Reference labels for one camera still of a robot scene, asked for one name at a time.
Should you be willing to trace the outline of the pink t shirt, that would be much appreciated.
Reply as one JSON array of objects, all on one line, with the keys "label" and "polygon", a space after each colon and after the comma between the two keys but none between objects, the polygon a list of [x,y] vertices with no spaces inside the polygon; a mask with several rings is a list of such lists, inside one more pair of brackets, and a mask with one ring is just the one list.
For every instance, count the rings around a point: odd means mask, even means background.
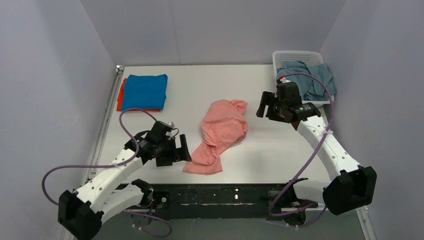
[{"label": "pink t shirt", "polygon": [[239,99],[221,99],[211,103],[200,125],[202,142],[182,171],[197,175],[222,172],[221,154],[247,135],[248,123],[244,116],[247,107],[248,103]]}]

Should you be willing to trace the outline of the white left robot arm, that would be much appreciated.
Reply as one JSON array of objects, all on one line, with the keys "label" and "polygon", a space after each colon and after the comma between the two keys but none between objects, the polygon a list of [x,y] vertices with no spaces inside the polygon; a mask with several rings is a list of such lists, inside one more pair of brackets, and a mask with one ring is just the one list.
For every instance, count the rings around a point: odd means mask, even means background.
[{"label": "white left robot arm", "polygon": [[78,240],[91,240],[107,220],[129,207],[153,207],[154,188],[146,181],[136,179],[121,190],[118,187],[150,160],[155,160],[157,167],[190,162],[186,135],[176,134],[177,147],[175,130],[172,124],[157,120],[151,130],[132,135],[110,167],[73,192],[66,190],[60,195],[58,222]]}]

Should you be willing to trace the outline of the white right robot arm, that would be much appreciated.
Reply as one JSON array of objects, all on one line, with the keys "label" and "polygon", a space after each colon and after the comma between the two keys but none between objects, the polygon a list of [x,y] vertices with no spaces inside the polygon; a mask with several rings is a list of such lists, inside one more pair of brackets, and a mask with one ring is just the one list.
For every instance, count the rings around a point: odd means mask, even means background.
[{"label": "white right robot arm", "polygon": [[307,200],[324,204],[334,215],[372,203],[377,173],[371,166],[362,166],[342,147],[325,122],[321,112],[311,102],[304,103],[294,82],[280,82],[276,92],[264,91],[256,116],[288,123],[313,148],[311,157],[300,169],[302,173],[318,157],[323,163],[328,182],[301,178],[297,173],[270,203],[273,208],[280,200]]}]

